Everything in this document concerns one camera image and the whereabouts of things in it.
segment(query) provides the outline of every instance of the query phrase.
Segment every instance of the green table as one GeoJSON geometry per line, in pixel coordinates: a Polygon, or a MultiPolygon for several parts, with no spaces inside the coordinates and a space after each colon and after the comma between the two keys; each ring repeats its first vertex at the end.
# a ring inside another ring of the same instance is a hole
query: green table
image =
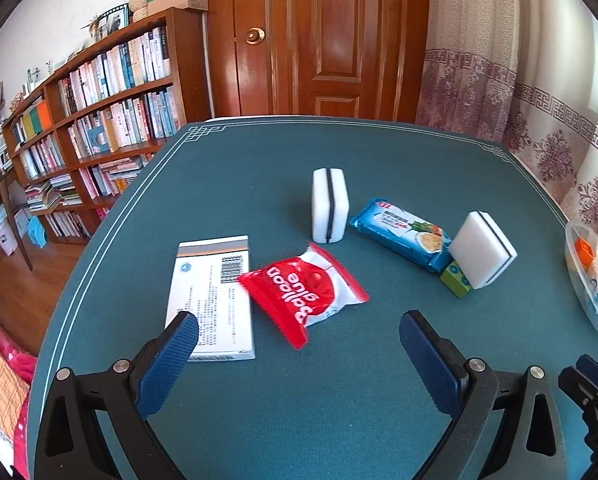
{"type": "MultiPolygon", "coordinates": [[[[301,351],[253,304],[256,359],[186,365],[149,419],[181,471],[190,480],[409,479],[448,424],[399,343],[401,314],[418,308],[466,356],[499,370],[546,370],[569,478],[580,478],[586,429],[556,377],[585,352],[598,360],[598,334],[564,264],[565,218],[501,145],[310,117],[188,124],[120,198],[45,337],[29,411],[31,470],[52,375],[61,366],[104,370],[161,332],[179,242],[247,234],[252,269],[302,253],[312,171],[323,167],[344,170],[351,214],[384,197],[453,235],[470,211],[487,211],[519,256],[493,285],[458,300],[438,276],[348,228],[328,249],[370,301],[309,327],[301,351]]],[[[107,416],[102,425],[110,434],[107,416]]]]}

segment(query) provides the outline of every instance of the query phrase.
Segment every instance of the blue gripper pad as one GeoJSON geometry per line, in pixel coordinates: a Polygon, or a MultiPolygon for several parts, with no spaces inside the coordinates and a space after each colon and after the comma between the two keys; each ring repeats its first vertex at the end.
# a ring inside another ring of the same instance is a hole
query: blue gripper pad
{"type": "Polygon", "coordinates": [[[450,341],[439,338],[418,310],[410,310],[401,317],[399,338],[436,408],[452,418],[459,416],[468,386],[461,353],[450,341]],[[440,344],[451,347],[450,355],[442,355],[446,349],[440,348],[440,344]]]}
{"type": "Polygon", "coordinates": [[[576,361],[576,369],[598,387],[598,362],[592,359],[588,354],[583,354],[576,361]]]}
{"type": "Polygon", "coordinates": [[[138,381],[135,407],[143,420],[163,407],[198,341],[199,323],[189,314],[163,343],[138,381]]]}

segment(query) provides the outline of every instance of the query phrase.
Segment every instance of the white wall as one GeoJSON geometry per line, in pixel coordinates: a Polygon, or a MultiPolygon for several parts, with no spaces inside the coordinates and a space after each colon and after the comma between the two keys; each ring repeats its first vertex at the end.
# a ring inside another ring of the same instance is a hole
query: white wall
{"type": "Polygon", "coordinates": [[[28,69],[65,60],[87,40],[87,25],[96,16],[128,0],[23,0],[0,30],[0,81],[10,114],[10,101],[21,92],[28,69]]]}

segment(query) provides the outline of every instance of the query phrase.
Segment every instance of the orange toy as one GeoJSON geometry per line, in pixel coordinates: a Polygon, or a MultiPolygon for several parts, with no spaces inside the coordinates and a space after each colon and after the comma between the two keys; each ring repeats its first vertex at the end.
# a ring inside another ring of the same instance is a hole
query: orange toy
{"type": "Polygon", "coordinates": [[[594,253],[592,252],[590,244],[583,240],[583,238],[577,238],[575,242],[575,251],[581,264],[588,270],[588,267],[594,260],[594,253]]]}

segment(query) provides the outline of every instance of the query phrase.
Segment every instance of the green toy block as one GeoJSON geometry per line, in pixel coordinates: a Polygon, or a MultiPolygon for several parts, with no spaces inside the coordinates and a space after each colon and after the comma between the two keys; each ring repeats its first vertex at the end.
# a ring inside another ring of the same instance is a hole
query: green toy block
{"type": "Polygon", "coordinates": [[[441,281],[458,297],[462,298],[472,290],[470,282],[461,272],[461,268],[456,261],[452,261],[450,265],[445,267],[444,272],[441,273],[441,281]]]}

